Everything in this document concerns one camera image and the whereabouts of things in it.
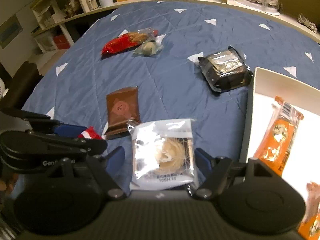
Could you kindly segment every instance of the white snack package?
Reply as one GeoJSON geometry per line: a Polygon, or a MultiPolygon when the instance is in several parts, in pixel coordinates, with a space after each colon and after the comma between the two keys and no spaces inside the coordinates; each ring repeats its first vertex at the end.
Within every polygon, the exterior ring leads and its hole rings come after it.
{"type": "Polygon", "coordinates": [[[191,119],[146,122],[129,128],[130,190],[163,190],[196,182],[191,119]]]}

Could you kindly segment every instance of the brown foil wrapper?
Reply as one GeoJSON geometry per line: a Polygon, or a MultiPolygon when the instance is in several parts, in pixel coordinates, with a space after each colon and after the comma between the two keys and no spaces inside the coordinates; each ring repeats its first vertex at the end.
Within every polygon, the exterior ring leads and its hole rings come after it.
{"type": "Polygon", "coordinates": [[[109,126],[106,131],[106,139],[115,139],[128,132],[128,120],[141,123],[138,106],[138,88],[128,87],[119,89],[107,95],[107,110],[109,126]]]}

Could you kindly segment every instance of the screw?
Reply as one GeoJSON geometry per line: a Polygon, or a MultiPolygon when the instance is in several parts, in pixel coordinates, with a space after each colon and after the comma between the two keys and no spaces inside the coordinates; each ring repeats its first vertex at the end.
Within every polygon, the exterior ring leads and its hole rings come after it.
{"type": "Polygon", "coordinates": [[[108,190],[108,195],[112,198],[120,198],[123,195],[123,191],[119,188],[113,188],[108,190]]]}
{"type": "Polygon", "coordinates": [[[196,195],[201,198],[209,198],[212,195],[212,191],[207,188],[201,188],[196,191],[196,195]]]}

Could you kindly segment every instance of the orange wrapper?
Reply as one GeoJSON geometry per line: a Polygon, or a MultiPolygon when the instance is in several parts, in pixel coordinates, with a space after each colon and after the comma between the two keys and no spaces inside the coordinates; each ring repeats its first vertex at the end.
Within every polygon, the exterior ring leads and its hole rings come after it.
{"type": "Polygon", "coordinates": [[[280,108],[274,112],[269,127],[253,157],[260,159],[281,176],[303,114],[280,97],[275,97],[275,101],[279,103],[280,108]]]}
{"type": "Polygon", "coordinates": [[[306,213],[299,226],[298,233],[306,240],[318,240],[320,237],[320,185],[307,184],[308,199],[306,213]]]}

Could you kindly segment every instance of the blue bedspread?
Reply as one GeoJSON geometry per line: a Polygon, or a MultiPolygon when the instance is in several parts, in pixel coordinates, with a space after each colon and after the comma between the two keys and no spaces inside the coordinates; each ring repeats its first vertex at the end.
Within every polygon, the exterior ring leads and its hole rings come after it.
{"type": "MultiPolygon", "coordinates": [[[[214,96],[192,61],[228,45],[244,52],[253,70],[260,66],[296,76],[320,89],[320,46],[296,30],[215,5],[150,1],[122,6],[98,20],[46,74],[23,109],[41,114],[51,110],[55,119],[92,125],[102,134],[108,120],[106,95],[138,86],[142,122],[193,118],[195,148],[237,160],[247,88],[214,96]],[[106,42],[125,30],[145,27],[165,35],[161,52],[141,57],[129,51],[101,59],[106,42]]],[[[131,138],[108,141],[107,151],[117,146],[124,147],[126,163],[116,180],[127,187],[132,174],[131,138]]]]}

